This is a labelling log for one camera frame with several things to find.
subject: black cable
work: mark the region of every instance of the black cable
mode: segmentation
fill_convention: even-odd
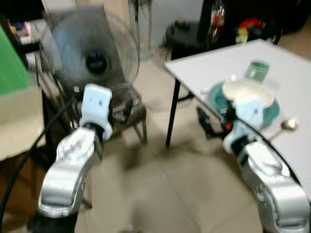
[[[253,132],[255,132],[259,137],[261,137],[261,139],[264,141],[264,143],[270,147],[282,160],[283,162],[286,164],[286,166],[288,167],[291,177],[301,186],[297,176],[295,175],[294,171],[291,169],[291,167],[288,165],[288,163],[286,162],[286,160],[283,158],[283,156],[278,152],[278,150],[258,131],[256,130],[253,126],[251,126],[250,124],[248,124],[246,121],[240,119],[240,118],[236,118],[237,120],[239,120],[240,122],[242,122],[244,125],[246,125],[248,128],[250,128]]]
[[[11,191],[13,189],[14,183],[22,170],[23,166],[25,165],[26,161],[28,158],[31,156],[33,150],[36,148],[38,142],[41,140],[41,138],[45,135],[45,133],[51,129],[51,127],[55,124],[55,122],[58,120],[58,118],[69,108],[72,106],[72,104],[75,102],[75,98],[70,99],[58,112],[57,114],[48,122],[46,125],[45,129],[42,131],[42,133],[39,135],[39,137],[36,139],[36,141],[33,143],[29,151],[24,155],[22,158],[21,162],[19,163],[15,173],[13,174],[2,199],[1,206],[0,206],[0,233],[2,229],[2,222],[3,222],[3,217],[4,217],[4,211],[6,204],[9,200]]]

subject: tile floor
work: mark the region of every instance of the tile floor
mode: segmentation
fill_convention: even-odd
[[[280,46],[310,59],[310,24]],[[118,233],[134,224],[147,233],[261,233],[235,159],[220,140],[205,139],[199,103],[179,104],[167,150],[172,77],[148,60],[135,87],[147,107],[148,144],[139,143],[134,129],[106,143],[105,159],[91,172],[93,209],[79,214],[76,232]]]

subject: green plate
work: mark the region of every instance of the green plate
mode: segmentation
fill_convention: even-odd
[[[220,83],[214,86],[211,91],[209,92],[208,98],[211,104],[221,112],[223,109],[228,108],[228,101],[223,95],[222,90],[223,83]],[[270,125],[272,121],[278,116],[280,113],[280,107],[276,100],[272,103],[269,108],[265,108],[263,110],[263,122],[265,125]]]

